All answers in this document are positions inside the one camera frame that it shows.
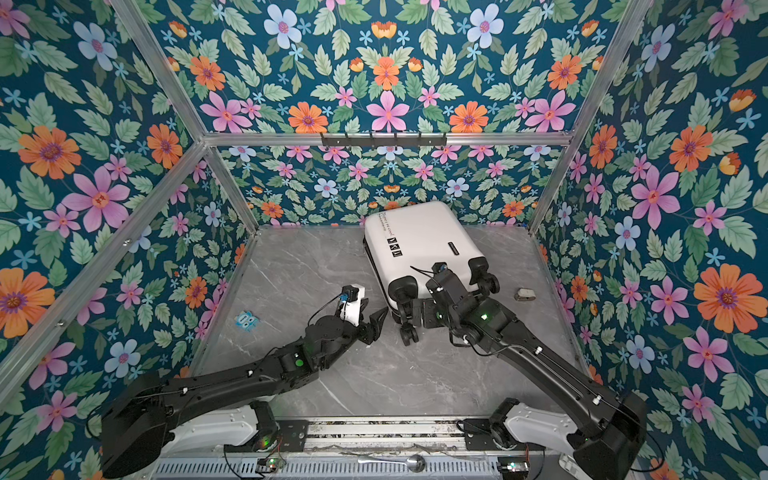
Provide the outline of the white plastic tray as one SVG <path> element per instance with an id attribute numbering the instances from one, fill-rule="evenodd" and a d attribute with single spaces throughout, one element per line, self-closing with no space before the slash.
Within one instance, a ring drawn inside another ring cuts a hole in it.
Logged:
<path id="1" fill-rule="evenodd" d="M 580 478 L 580 468 L 576 464 L 575 460 L 566 454 L 561 454 L 558 459 L 559 466 L 574 479 Z"/>

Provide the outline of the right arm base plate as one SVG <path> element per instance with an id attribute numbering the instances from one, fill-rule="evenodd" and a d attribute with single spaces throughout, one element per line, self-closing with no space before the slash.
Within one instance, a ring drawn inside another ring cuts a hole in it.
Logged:
<path id="1" fill-rule="evenodd" d="M 499 442 L 491 435 L 489 420 L 486 418 L 465 418 L 456 421 L 460 433 L 463 435 L 465 448 L 468 451 L 499 451 L 530 453 L 542 452 L 544 448 L 537 444 L 521 443 L 517 441 Z"/>

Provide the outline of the metal spoon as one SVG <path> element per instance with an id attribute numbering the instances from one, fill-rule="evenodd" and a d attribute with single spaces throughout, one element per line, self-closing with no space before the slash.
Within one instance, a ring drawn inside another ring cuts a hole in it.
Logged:
<path id="1" fill-rule="evenodd" d="M 378 458 L 370 455 L 359 455 L 357 457 L 359 464 L 391 464 L 404 466 L 413 473 L 422 473 L 426 470 L 426 460 L 419 454 L 413 454 L 406 458 Z"/>

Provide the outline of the small grey white object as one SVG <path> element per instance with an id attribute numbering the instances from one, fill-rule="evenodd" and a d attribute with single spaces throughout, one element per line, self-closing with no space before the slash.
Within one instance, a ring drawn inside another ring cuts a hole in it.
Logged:
<path id="1" fill-rule="evenodd" d="M 533 301 L 537 298 L 534 290 L 529 288 L 519 288 L 514 295 L 517 301 Z"/>

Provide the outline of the aluminium frame rail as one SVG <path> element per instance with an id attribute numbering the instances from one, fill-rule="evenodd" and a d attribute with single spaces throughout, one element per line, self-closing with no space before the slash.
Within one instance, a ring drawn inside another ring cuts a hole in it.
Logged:
<path id="1" fill-rule="evenodd" d="M 567 146 L 573 136 L 568 132 L 554 133 L 337 133 L 337 134 L 285 134 L 285 133 L 210 133 L 204 137 L 208 146 L 324 146 L 324 147 L 379 147 L 401 146 L 440 147 L 447 145 L 548 145 Z"/>

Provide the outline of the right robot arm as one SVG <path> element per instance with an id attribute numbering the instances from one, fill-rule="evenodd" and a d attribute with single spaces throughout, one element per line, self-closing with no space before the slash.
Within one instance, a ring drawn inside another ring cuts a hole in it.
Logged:
<path id="1" fill-rule="evenodd" d="M 646 441 L 647 406 L 620 395 L 566 362 L 517 315 L 495 300 L 495 278 L 469 291 L 444 262 L 431 268 L 426 289 L 436 320 L 481 357 L 496 357 L 554 400 L 559 411 L 505 399 L 489 417 L 489 435 L 501 448 L 536 444 L 575 460 L 591 479 L 624 479 Z"/>

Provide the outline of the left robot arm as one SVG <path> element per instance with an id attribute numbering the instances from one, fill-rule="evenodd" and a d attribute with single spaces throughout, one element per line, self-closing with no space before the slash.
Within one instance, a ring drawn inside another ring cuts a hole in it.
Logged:
<path id="1" fill-rule="evenodd" d="M 310 322 L 303 336 L 253 362 L 187 378 L 163 379 L 151 372 L 134 380 L 101 413 L 103 476 L 137 473 L 177 439 L 183 424 L 302 388 L 356 343 L 370 345 L 380 338 L 388 308 L 364 317 L 368 301 L 352 285 L 335 300 L 333 314 Z"/>

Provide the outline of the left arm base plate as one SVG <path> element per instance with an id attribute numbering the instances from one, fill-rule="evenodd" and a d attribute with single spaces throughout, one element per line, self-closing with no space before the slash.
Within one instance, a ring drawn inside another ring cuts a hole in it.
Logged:
<path id="1" fill-rule="evenodd" d="M 278 420 L 276 426 L 259 430 L 243 445 L 225 445 L 226 453 L 297 453 L 303 452 L 308 439 L 310 422 L 306 420 Z"/>

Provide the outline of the black suitcase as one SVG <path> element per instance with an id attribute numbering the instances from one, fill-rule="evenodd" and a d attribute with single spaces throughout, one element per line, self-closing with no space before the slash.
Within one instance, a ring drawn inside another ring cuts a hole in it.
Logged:
<path id="1" fill-rule="evenodd" d="M 486 298 L 500 290 L 489 262 L 451 209 L 432 201 L 366 217 L 363 246 L 402 342 L 419 341 L 417 328 L 458 325 L 434 294 L 443 285 L 464 296 Z"/>

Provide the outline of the small blue patterned box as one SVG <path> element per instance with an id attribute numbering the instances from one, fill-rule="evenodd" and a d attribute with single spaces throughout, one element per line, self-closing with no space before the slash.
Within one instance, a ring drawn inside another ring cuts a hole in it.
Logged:
<path id="1" fill-rule="evenodd" d="M 258 322 L 259 318 L 250 311 L 241 312 L 235 319 L 235 325 L 246 332 L 250 332 Z"/>

